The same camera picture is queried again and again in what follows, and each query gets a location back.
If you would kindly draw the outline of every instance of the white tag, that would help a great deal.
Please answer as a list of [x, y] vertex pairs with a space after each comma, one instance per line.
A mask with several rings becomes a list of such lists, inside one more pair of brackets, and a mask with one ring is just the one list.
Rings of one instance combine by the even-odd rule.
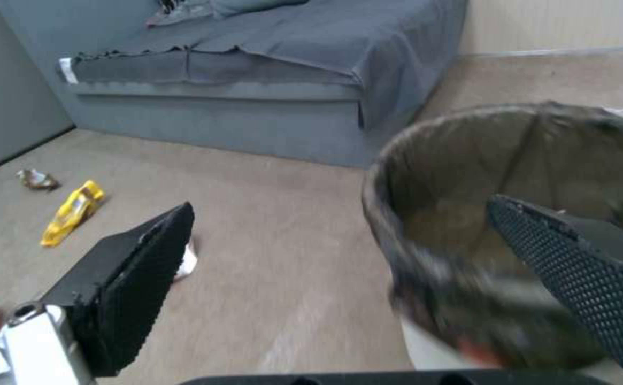
[[69, 84], [78, 84], [79, 80], [76, 78], [76, 74], [74, 70], [71, 68], [71, 58], [62, 58], [59, 59], [59, 67], [61, 71], [64, 73], [64, 77]]

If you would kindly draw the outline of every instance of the carpeted floor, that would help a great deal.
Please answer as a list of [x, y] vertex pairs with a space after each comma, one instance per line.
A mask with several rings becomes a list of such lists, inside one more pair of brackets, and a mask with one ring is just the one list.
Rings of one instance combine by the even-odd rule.
[[[623, 53], [467, 58], [422, 117], [478, 103], [623, 107]], [[33, 192], [20, 168], [64, 186]], [[218, 374], [409, 369], [387, 302], [390, 276], [360, 208], [361, 170], [74, 130], [0, 167], [0, 305], [35, 299], [99, 238], [184, 201], [198, 269], [172, 287], [135, 363], [101, 383]], [[38, 241], [92, 178], [109, 199], [60, 246]]]

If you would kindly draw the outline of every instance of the pillow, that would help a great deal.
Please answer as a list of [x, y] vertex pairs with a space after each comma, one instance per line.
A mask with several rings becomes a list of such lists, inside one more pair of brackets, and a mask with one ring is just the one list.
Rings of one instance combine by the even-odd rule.
[[229, 17], [246, 12], [269, 10], [282, 5], [306, 3], [308, 0], [211, 0], [216, 17]]

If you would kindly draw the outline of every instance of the wastebasket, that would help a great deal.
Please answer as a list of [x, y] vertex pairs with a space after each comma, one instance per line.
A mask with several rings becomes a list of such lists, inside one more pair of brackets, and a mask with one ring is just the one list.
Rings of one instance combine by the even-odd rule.
[[604, 354], [485, 220], [503, 193], [623, 228], [623, 118], [548, 102], [420, 122], [367, 171], [363, 208], [395, 310], [468, 357], [578, 368]]

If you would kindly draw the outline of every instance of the gray wall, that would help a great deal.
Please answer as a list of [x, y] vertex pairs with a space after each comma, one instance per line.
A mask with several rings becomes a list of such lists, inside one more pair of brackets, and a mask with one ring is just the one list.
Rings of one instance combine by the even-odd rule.
[[113, 39], [145, 29], [156, 0], [0, 0], [0, 13], [79, 127], [98, 113], [57, 74], [60, 58], [96, 52]]
[[71, 126], [61, 104], [0, 16], [0, 161]]

